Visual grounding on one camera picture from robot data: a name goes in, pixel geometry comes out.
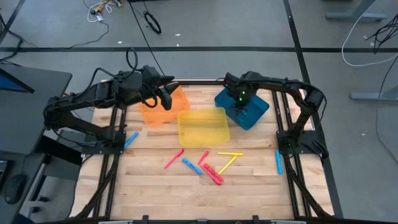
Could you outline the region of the blue highlighter marker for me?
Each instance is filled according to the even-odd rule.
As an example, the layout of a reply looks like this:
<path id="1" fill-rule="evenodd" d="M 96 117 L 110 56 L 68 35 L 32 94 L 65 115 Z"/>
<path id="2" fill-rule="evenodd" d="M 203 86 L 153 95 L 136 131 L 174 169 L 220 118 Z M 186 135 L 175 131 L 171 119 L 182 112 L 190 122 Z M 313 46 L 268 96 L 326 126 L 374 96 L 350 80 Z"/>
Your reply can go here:
<path id="1" fill-rule="evenodd" d="M 202 171 L 201 169 L 199 169 L 198 167 L 196 167 L 195 165 L 193 165 L 188 159 L 183 158 L 182 162 L 187 165 L 191 170 L 193 170 L 195 173 L 202 175 Z"/>
<path id="2" fill-rule="evenodd" d="M 277 163 L 277 172 L 279 175 L 283 174 L 283 168 L 282 168 L 282 160 L 280 157 L 280 152 L 279 150 L 275 151 L 275 159 L 276 159 L 276 163 Z"/>
<path id="3" fill-rule="evenodd" d="M 133 142 L 133 140 L 135 140 L 135 138 L 137 138 L 137 136 L 139 135 L 138 132 L 135 132 L 125 143 L 124 143 L 124 148 L 127 148 L 130 143 Z"/>

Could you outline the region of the grey desk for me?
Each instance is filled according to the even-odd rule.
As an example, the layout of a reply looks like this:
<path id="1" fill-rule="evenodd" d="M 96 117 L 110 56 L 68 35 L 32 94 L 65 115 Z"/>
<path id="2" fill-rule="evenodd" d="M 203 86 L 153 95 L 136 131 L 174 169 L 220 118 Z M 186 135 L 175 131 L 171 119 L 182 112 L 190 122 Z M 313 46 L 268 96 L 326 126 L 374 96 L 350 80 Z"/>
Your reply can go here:
<path id="1" fill-rule="evenodd" d="M 33 93 L 0 89 L 0 153 L 33 153 L 44 133 L 43 111 L 49 99 L 62 96 L 72 74 L 38 68 L 0 65 L 34 89 Z"/>

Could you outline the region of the grey desk leg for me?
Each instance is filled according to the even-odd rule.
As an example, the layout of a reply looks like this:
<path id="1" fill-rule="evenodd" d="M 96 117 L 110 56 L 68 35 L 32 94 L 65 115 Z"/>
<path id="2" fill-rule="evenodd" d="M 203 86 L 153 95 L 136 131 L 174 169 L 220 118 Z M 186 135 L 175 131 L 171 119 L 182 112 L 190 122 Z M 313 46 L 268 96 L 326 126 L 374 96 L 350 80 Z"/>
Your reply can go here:
<path id="1" fill-rule="evenodd" d="M 352 92 L 350 95 L 352 100 L 368 100 L 368 101 L 396 101 L 398 102 L 398 85 L 385 92 Z"/>
<path id="2" fill-rule="evenodd" d="M 385 14 L 371 13 L 368 10 L 374 5 L 376 0 L 361 0 L 353 9 L 346 12 L 327 12 L 327 19 L 358 21 L 358 22 L 381 22 L 387 17 Z"/>

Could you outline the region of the computer monitor blue screen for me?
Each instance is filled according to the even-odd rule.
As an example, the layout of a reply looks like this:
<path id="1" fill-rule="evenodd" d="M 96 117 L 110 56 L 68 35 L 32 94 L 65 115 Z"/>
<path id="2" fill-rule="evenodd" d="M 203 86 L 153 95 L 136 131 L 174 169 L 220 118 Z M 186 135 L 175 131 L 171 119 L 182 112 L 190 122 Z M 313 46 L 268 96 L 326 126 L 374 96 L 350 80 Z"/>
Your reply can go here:
<path id="1" fill-rule="evenodd" d="M 0 90 L 34 93 L 34 89 L 0 68 Z"/>

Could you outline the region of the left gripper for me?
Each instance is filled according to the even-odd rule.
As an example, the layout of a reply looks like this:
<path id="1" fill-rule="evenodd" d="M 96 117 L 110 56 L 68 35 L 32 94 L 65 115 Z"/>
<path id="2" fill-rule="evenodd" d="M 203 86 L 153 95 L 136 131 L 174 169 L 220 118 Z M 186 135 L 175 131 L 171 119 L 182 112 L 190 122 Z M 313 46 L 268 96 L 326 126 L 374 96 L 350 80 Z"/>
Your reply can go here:
<path id="1" fill-rule="evenodd" d="M 149 108 L 155 108 L 160 102 L 164 110 L 171 110 L 171 94 L 180 86 L 179 82 L 172 82 L 174 78 L 174 76 L 161 76 L 160 83 L 164 84 L 162 86 L 150 86 L 149 84 L 142 82 L 141 90 L 137 94 L 139 101 Z M 146 102 L 146 100 L 150 98 L 154 100 L 153 105 Z"/>

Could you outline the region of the orange translucent plastic bin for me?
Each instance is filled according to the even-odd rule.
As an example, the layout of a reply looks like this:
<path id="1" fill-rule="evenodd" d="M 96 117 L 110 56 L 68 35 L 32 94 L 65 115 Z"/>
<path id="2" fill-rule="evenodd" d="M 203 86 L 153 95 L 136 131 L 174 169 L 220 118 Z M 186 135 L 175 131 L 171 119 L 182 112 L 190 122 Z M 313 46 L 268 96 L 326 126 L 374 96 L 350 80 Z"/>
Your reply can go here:
<path id="1" fill-rule="evenodd" d="M 156 127 L 163 123 L 170 122 L 177 118 L 181 111 L 188 111 L 190 104 L 183 92 L 182 87 L 178 87 L 172 94 L 172 107 L 170 110 L 165 110 L 161 105 L 161 100 L 157 97 L 157 106 L 150 108 L 143 103 L 139 104 L 141 115 L 146 125 Z"/>

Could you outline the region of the yellow translucent plastic bin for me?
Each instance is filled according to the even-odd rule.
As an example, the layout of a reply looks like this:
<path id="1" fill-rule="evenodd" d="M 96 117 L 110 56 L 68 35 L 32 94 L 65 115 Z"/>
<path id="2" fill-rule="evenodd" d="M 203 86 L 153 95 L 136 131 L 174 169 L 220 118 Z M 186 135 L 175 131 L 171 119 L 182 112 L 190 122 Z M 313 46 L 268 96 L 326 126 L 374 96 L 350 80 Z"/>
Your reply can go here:
<path id="1" fill-rule="evenodd" d="M 205 147 L 230 140 L 224 108 L 181 111 L 177 115 L 178 139 L 183 147 Z"/>

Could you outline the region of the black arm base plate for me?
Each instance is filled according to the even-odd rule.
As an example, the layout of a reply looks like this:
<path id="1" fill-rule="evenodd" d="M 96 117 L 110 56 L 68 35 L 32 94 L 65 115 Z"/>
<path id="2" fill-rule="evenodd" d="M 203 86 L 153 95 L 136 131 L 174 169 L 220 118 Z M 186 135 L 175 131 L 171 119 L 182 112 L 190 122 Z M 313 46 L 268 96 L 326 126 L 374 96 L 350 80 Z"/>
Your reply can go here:
<path id="1" fill-rule="evenodd" d="M 116 131 L 115 141 L 98 140 L 93 136 L 87 136 L 82 143 L 82 153 L 84 154 L 122 154 L 124 152 L 124 142 L 126 140 L 126 132 Z"/>
<path id="2" fill-rule="evenodd" d="M 304 131 L 298 140 L 292 140 L 289 144 L 287 140 L 287 131 L 278 131 L 276 133 L 278 149 L 281 154 L 318 154 L 319 150 L 313 143 L 318 139 L 315 131 Z"/>

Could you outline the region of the black computer mouse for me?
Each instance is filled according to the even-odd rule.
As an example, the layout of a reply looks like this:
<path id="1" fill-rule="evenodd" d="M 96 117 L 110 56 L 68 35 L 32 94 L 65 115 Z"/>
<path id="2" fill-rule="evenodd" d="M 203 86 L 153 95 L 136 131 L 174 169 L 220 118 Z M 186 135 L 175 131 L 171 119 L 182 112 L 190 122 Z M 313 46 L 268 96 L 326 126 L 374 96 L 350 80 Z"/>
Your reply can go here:
<path id="1" fill-rule="evenodd" d="M 21 199 L 26 180 L 26 175 L 17 174 L 12 176 L 6 183 L 4 189 L 4 200 L 7 204 L 15 204 Z"/>

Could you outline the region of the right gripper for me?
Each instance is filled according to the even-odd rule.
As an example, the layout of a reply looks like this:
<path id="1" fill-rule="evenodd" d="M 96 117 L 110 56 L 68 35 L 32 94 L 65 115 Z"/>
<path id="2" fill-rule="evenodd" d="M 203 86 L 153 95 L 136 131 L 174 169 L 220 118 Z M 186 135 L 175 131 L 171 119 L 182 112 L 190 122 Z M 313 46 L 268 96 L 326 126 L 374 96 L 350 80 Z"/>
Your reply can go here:
<path id="1" fill-rule="evenodd" d="M 239 114 L 240 120 L 247 120 L 248 112 L 244 108 L 257 90 L 253 87 L 252 81 L 260 77 L 257 72 L 246 72 L 239 78 L 240 81 L 237 85 L 237 92 L 231 93 L 234 98 L 234 105 L 231 106 L 231 114 Z"/>

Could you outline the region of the teal plastic bin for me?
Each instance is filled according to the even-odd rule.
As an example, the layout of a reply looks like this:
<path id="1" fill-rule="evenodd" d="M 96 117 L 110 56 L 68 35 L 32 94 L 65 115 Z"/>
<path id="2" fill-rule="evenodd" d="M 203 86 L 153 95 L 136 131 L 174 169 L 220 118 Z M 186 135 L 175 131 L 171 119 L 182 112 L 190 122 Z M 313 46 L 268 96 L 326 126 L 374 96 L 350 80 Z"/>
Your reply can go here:
<path id="1" fill-rule="evenodd" d="M 226 88 L 215 96 L 215 105 L 216 107 L 224 108 L 226 115 L 244 130 L 251 129 L 269 109 L 269 104 L 255 94 L 244 107 L 248 112 L 247 120 L 240 120 L 239 114 L 231 114 L 231 106 L 234 105 L 234 98 Z"/>

